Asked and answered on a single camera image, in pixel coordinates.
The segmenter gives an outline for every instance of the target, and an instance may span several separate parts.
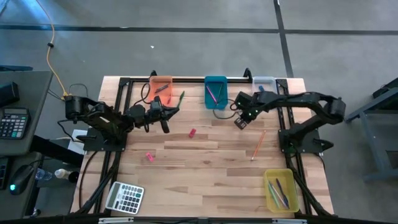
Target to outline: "orange pencil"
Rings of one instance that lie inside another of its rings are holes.
[[[258,152],[258,150],[259,150],[259,148],[260,148],[260,145],[261,145],[262,140],[264,139],[264,136],[265,136],[265,135],[266,135],[266,131],[264,131],[264,132],[262,133],[262,135],[261,135],[261,137],[260,137],[260,140],[259,140],[259,144],[257,144],[256,150],[254,151],[254,154],[253,154],[253,156],[252,156],[252,158],[251,158],[250,161],[253,161],[253,160],[254,160],[254,157],[256,156],[256,154],[257,154],[257,152]]]

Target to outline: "white calculator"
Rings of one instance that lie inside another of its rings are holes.
[[[141,206],[144,189],[142,187],[115,181],[106,199],[106,208],[137,214]]]

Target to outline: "computer mouse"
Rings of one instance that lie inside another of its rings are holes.
[[[10,193],[20,195],[26,189],[30,177],[35,169],[32,165],[22,165],[10,178]]]

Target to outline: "blue pen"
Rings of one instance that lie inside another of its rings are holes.
[[[280,190],[280,192],[282,194],[282,197],[284,198],[284,201],[285,201],[285,204],[287,205],[287,208],[289,208],[289,201],[287,200],[287,197],[284,194],[284,191],[282,190],[282,186],[280,185],[280,182],[279,182],[278,178],[276,178],[276,183],[277,183],[278,188],[279,188],[279,190]]]

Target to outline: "black calculator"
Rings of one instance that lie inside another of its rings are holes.
[[[29,110],[26,108],[3,108],[0,139],[22,139],[29,120]]]

